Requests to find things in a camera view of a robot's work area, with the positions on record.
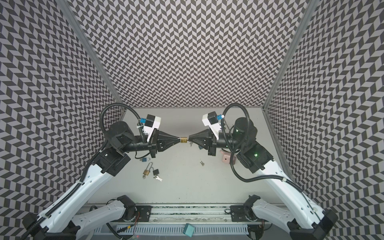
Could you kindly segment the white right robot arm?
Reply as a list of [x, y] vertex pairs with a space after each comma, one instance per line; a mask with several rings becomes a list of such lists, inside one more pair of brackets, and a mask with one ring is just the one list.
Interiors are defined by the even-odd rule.
[[323, 209], [307, 197], [283, 171], [274, 157], [256, 140], [257, 129], [247, 109], [233, 103], [221, 115], [211, 112], [202, 117], [206, 130], [188, 137], [189, 142], [214, 156], [218, 148], [230, 153], [230, 167], [244, 183], [264, 181], [283, 201], [286, 210], [250, 196], [244, 212], [250, 221], [265, 220], [286, 231], [293, 240], [324, 240], [338, 221], [331, 209]]

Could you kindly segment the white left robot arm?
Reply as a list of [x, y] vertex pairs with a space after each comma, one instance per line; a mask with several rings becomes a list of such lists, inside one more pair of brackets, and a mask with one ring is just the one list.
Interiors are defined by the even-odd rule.
[[[113, 107], [130, 111], [137, 119], [139, 136], [135, 136], [127, 123], [119, 121], [108, 129], [105, 114]], [[78, 211], [107, 182], [115, 177], [131, 160], [129, 152], [148, 151], [151, 157], [178, 143], [180, 138], [159, 131], [161, 118], [148, 115], [142, 119], [131, 107], [122, 103], [107, 105], [100, 113], [99, 125], [105, 137], [100, 150], [86, 163], [75, 184], [58, 200], [39, 214], [27, 214], [23, 219], [26, 229], [22, 240], [78, 240], [94, 229], [119, 220], [124, 216], [135, 216], [135, 203], [128, 196], [118, 197], [112, 203], [83, 215]]]

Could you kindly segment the black padlock with keys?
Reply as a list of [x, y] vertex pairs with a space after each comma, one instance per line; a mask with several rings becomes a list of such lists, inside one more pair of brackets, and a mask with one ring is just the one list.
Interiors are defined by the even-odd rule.
[[160, 174], [159, 169], [155, 169], [155, 170], [153, 170], [154, 179], [156, 179], [156, 180], [162, 182], [163, 179], [159, 176], [159, 174]]

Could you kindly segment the long shackle brass padlock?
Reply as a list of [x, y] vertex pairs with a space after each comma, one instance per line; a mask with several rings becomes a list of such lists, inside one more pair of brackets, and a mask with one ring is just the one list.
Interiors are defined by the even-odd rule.
[[145, 179], [153, 170], [153, 163], [148, 163], [146, 169], [143, 172], [143, 179]]

